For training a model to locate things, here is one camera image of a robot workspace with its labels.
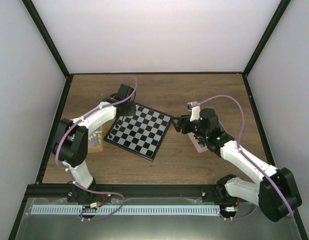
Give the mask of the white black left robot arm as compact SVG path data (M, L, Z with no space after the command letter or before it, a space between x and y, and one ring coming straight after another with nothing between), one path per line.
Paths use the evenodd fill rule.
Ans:
M58 167L70 172L72 183L80 188L79 196L85 202L93 201L97 190L92 186L86 157L89 136L103 124L136 110L132 101L136 88L121 84L118 91L104 98L95 108L84 115L60 120L52 142L51 152Z

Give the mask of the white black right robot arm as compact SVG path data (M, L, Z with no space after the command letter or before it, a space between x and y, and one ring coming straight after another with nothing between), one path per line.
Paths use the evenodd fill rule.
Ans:
M244 149L227 133L212 108L192 109L190 115L173 117L177 132L193 134L207 149L244 172L248 182L229 174L217 182L217 197L224 202L232 197L250 202L271 221L278 222L292 215L302 205L302 198L293 173L278 169Z

